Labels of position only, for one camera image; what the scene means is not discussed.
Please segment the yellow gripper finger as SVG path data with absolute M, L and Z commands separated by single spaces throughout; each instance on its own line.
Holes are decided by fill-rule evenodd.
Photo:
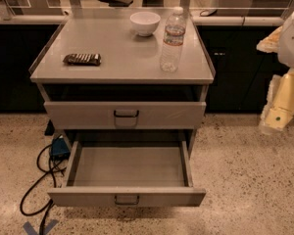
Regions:
M 294 117 L 294 69 L 284 76 L 274 75 L 269 84 L 267 104 L 259 128 L 266 135 L 282 131 Z
M 275 29 L 270 35 L 257 44 L 256 49 L 265 53 L 277 53 L 281 31 L 281 26 Z

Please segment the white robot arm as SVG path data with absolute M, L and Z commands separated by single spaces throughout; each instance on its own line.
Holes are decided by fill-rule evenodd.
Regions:
M 261 113 L 260 130 L 273 134 L 282 131 L 294 117 L 294 11 L 282 26 L 258 43 L 257 49 L 276 53 L 278 60 L 289 67 L 283 76 L 272 77 Z

